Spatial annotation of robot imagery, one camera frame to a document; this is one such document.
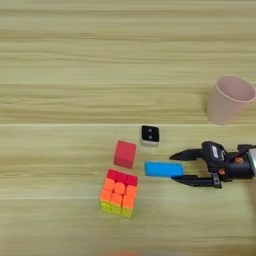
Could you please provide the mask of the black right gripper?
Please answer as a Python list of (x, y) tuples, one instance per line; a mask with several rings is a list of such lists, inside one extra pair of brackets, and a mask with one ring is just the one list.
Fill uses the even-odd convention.
[[(250, 144), (241, 144), (237, 147), (236, 152), (227, 152), (225, 155), (225, 165), (219, 170), (219, 175), (212, 174), (208, 177), (182, 175), (172, 177), (172, 180), (192, 187), (221, 188), (221, 180), (223, 182), (231, 182), (237, 179), (252, 179), (253, 168), (249, 160), (249, 150), (252, 148), (253, 146)], [(187, 149), (171, 155), (169, 159), (195, 161), (202, 157), (201, 149)]]

